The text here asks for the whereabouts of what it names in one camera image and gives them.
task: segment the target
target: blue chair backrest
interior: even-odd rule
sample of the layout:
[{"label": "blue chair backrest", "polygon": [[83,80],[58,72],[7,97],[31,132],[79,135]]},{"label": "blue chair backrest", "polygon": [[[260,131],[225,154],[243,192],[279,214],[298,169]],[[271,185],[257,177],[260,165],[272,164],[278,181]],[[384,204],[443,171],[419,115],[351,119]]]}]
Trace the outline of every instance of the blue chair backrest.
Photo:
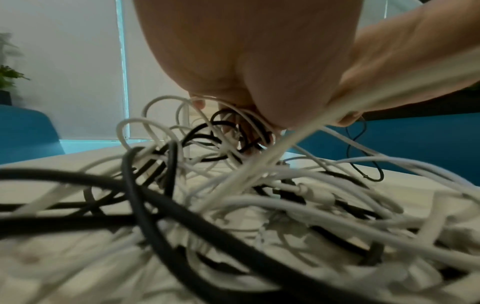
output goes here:
[{"label": "blue chair backrest", "polygon": [[65,154],[43,113],[0,105],[0,165]]},{"label": "blue chair backrest", "polygon": [[[367,125],[368,130],[358,139],[359,143],[388,156],[443,167],[480,185],[480,113],[375,120],[367,121]],[[333,129],[346,135],[344,128]],[[361,129],[361,122],[349,127],[352,136]],[[314,133],[299,145],[317,157],[346,158],[347,144],[324,132]],[[363,155],[352,148],[351,157],[357,156]],[[389,163],[379,165],[383,169],[410,173]]]}]

